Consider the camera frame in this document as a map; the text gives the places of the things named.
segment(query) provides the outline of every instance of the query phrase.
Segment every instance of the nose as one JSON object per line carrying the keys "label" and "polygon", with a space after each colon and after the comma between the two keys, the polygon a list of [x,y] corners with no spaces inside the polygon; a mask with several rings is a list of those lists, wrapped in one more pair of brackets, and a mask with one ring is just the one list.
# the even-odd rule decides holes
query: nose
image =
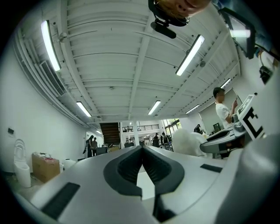
{"label": "nose", "polygon": [[179,13],[185,13],[186,12],[186,8],[184,6],[182,6],[182,5],[180,5],[180,4],[177,4],[176,8],[177,8],[177,11]]}

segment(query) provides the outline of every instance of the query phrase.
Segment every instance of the man in white t-shirt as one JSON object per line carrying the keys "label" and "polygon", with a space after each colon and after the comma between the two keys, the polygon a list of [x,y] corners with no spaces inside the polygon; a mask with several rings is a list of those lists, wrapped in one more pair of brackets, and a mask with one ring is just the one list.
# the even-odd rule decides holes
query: man in white t-shirt
{"label": "man in white t-shirt", "polygon": [[231,105],[231,110],[228,109],[228,107],[223,104],[224,101],[224,92],[225,90],[216,87],[213,90],[213,95],[216,100],[216,112],[219,118],[221,119],[223,126],[225,129],[232,127],[231,123],[231,116],[235,113],[235,108],[238,106],[237,104],[237,98]]}

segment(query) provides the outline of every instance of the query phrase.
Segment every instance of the air vent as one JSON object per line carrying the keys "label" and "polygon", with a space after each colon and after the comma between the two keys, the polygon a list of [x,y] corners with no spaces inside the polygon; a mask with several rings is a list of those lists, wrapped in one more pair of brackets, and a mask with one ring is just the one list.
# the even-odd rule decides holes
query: air vent
{"label": "air vent", "polygon": [[41,71],[43,72],[46,80],[49,82],[49,84],[53,88],[53,90],[58,94],[58,96],[62,96],[64,94],[64,91],[62,89],[61,82],[59,81],[58,77],[56,77],[57,74],[53,73],[50,70],[46,61],[43,61],[40,64],[40,68],[41,68]]}

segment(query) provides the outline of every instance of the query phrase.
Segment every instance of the railing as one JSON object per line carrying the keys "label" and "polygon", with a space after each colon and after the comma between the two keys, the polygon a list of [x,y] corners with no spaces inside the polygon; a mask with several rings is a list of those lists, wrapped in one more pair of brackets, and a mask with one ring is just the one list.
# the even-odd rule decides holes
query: railing
{"label": "railing", "polygon": [[[137,126],[137,131],[151,131],[159,130],[158,124]],[[127,126],[122,128],[122,132],[133,132],[133,126]]]}

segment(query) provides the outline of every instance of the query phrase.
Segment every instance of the ceiling light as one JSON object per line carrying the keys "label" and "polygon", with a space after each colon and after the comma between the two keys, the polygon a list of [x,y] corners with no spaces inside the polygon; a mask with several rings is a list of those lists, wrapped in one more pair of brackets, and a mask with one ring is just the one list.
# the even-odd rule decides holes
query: ceiling light
{"label": "ceiling light", "polygon": [[87,111],[87,109],[84,107],[81,101],[77,101],[76,103],[81,108],[81,110],[86,114],[86,116],[91,117],[90,113]]}
{"label": "ceiling light", "polygon": [[48,20],[41,23],[41,31],[42,31],[42,35],[43,35],[43,39],[44,39],[45,48],[47,49],[47,53],[49,55],[49,59],[52,63],[53,69],[55,71],[59,71],[61,69],[61,67],[57,60],[56,52],[53,47],[53,41],[52,41],[50,29],[49,29]]}
{"label": "ceiling light", "polygon": [[192,61],[196,53],[198,52],[199,48],[203,44],[205,38],[202,35],[198,35],[196,40],[194,41],[191,49],[188,51],[186,57],[184,58],[183,62],[179,66],[178,70],[176,71],[176,74],[181,76],[183,72],[186,70],[189,63]]}
{"label": "ceiling light", "polygon": [[250,37],[251,31],[250,30],[230,30],[232,37]]}
{"label": "ceiling light", "polygon": [[200,105],[196,105],[194,108],[190,109],[186,114],[189,114],[191,111],[194,111],[196,108],[198,108]]}
{"label": "ceiling light", "polygon": [[230,81],[231,81],[231,79],[228,79],[228,80],[221,86],[221,88],[224,88]]}
{"label": "ceiling light", "polygon": [[152,107],[152,109],[150,110],[150,112],[148,113],[148,115],[151,115],[154,112],[154,110],[159,106],[160,103],[161,103],[161,101],[157,100],[155,102],[154,106]]}

